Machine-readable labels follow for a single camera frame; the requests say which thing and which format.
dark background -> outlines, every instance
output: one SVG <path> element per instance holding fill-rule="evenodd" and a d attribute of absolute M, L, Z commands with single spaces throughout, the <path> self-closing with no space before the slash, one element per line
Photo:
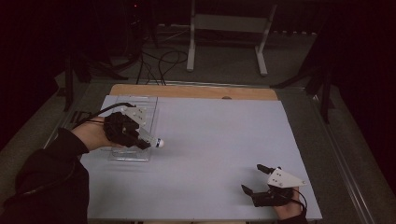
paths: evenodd
<path fill-rule="evenodd" d="M 155 21 L 188 24 L 190 5 L 186 2 L 152 1 Z M 244 10 L 238 4 L 240 1 L 228 1 L 227 7 L 216 7 L 213 2 L 202 1 L 197 10 L 240 16 L 261 15 L 268 10 L 262 5 L 255 7 L 257 11 Z M 117 20 L 123 15 L 111 8 L 107 13 L 116 19 L 107 23 L 122 26 L 120 30 L 124 30 L 124 24 L 120 25 Z M 392 111 L 396 96 L 395 8 L 390 1 L 357 1 L 336 6 L 312 2 L 281 4 L 272 27 L 273 31 L 286 31 L 289 35 L 293 31 L 308 34 L 320 31 L 304 66 L 326 64 L 332 68 L 332 84 L 340 89 L 393 192 L 396 192 L 393 177 L 396 121 Z M 58 90 L 53 78 L 64 70 L 70 42 L 92 57 L 104 59 L 109 49 L 117 48 L 109 45 L 120 41 L 101 33 L 92 2 L 87 0 L 7 2 L 0 8 L 0 22 L 0 103 L 3 107 L 0 148 L 3 148 Z"/>

transparent box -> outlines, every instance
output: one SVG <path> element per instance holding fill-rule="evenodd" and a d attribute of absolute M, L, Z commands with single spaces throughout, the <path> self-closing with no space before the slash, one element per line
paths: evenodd
<path fill-rule="evenodd" d="M 125 96 L 121 95 L 118 97 L 116 104 L 118 103 L 129 103 L 136 105 L 136 107 L 146 108 L 146 124 L 140 126 L 139 133 L 153 135 L 155 120 L 157 118 L 157 100 L 155 96 Z M 112 113 L 119 112 L 120 106 L 113 109 Z M 152 147 L 146 149 L 140 149 L 139 147 L 124 147 L 117 148 L 112 147 L 108 159 L 110 161 L 149 161 Z"/>

person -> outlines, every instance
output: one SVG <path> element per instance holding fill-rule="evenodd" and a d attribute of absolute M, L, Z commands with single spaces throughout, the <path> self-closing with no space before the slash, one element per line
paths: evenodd
<path fill-rule="evenodd" d="M 27 159 L 16 176 L 15 195 L 4 203 L 1 224 L 88 223 L 89 174 L 78 156 L 99 147 L 122 147 L 107 140 L 105 118 L 92 120 L 72 131 L 59 129 L 46 149 L 35 151 Z M 298 198 L 295 192 L 293 199 Z M 306 223 L 299 204 L 274 209 L 281 224 Z"/>

person's hand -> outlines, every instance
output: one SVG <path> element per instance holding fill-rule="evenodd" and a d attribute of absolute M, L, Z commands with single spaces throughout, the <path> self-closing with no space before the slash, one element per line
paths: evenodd
<path fill-rule="evenodd" d="M 298 188 L 293 188 L 293 189 L 294 191 L 293 191 L 292 199 L 299 202 L 300 195 L 298 192 Z M 296 217 L 302 213 L 302 207 L 294 202 L 289 202 L 282 206 L 274 206 L 274 210 L 276 211 L 279 220 L 284 220 L 290 217 Z"/>
<path fill-rule="evenodd" d="M 92 120 L 94 121 L 86 121 L 71 131 L 84 143 L 89 151 L 99 147 L 123 147 L 108 141 L 106 138 L 105 130 L 103 129 L 105 118 L 96 117 Z"/>

white tabletop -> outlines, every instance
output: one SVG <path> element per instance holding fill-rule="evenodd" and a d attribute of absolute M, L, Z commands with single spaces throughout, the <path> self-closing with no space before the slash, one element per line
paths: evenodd
<path fill-rule="evenodd" d="M 103 107 L 116 102 L 107 96 Z M 308 219 L 321 214 L 280 101 L 158 98 L 155 135 L 164 148 L 149 161 L 81 158 L 90 173 L 88 218 L 122 220 L 274 220 L 242 191 L 268 190 L 262 164 L 305 180 Z"/>

